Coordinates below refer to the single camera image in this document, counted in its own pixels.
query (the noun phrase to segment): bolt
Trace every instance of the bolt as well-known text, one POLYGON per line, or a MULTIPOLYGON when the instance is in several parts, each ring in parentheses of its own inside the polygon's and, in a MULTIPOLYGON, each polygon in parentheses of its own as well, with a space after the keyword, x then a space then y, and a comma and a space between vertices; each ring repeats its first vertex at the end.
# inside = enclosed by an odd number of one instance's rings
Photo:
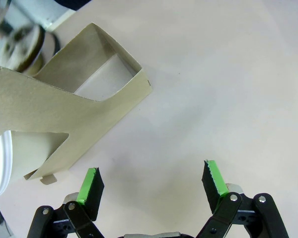
POLYGON ((235 194, 231 195, 229 198, 233 202, 237 201, 237 196, 235 194))
POLYGON ((264 196, 260 196, 260 197, 258 198, 258 200, 259 200, 260 202, 266 202, 266 198, 265 198, 264 196))
POLYGON ((69 210, 73 210, 75 208, 75 204, 74 203, 70 203, 69 204, 69 210))
POLYGON ((46 214, 48 214, 49 213, 49 209, 48 208, 44 208, 44 210, 43 210, 43 215, 46 215, 46 214))

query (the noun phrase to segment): white lid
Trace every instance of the white lid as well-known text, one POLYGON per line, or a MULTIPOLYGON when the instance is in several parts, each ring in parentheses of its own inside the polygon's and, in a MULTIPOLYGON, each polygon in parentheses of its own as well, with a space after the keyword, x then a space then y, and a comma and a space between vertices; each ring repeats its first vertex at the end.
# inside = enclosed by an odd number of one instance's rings
POLYGON ((12 171, 12 138, 7 130, 0 136, 0 195, 8 186, 12 171))

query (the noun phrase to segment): green tape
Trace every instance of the green tape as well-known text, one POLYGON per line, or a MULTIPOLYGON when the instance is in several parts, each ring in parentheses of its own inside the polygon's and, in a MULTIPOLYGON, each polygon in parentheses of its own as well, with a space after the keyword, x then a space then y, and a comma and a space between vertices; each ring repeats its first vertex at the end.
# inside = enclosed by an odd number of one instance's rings
POLYGON ((217 188, 218 194, 222 197, 226 195, 229 190, 224 182, 224 179, 222 178, 222 175, 218 169, 217 164, 214 160, 206 160, 208 167, 210 169, 215 187, 217 188))
POLYGON ((76 199, 76 202, 78 202, 80 205, 85 205, 95 175, 96 168, 88 169, 84 182, 80 188, 80 191, 76 199))

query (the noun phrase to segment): white tabletop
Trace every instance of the white tabletop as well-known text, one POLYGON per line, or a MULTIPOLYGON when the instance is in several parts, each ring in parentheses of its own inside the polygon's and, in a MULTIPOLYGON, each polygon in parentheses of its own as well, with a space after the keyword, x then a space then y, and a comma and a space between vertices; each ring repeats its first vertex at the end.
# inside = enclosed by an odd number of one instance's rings
MULTIPOLYGON (((153 92, 57 183, 8 187, 0 209, 16 236, 37 207, 79 191, 89 167, 105 183, 105 237, 195 236, 211 216, 209 159, 247 196, 271 194, 298 238, 298 0, 94 0, 58 27, 63 45, 90 22, 140 62, 153 92)), ((227 237, 247 234, 233 226, 227 237)))

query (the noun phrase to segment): cardboard box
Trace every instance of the cardboard box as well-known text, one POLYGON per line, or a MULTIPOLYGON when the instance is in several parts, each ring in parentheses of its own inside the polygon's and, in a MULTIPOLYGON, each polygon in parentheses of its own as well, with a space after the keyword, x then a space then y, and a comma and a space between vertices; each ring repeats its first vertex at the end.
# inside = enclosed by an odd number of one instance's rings
MULTIPOLYGON (((0 67, 0 135, 11 130, 42 142, 55 133, 59 145, 47 141, 53 150, 46 160, 19 166, 26 179, 45 177, 72 166, 150 92, 139 63, 89 24, 34 78, 0 67)), ((29 159, 24 154, 13 163, 29 159)))

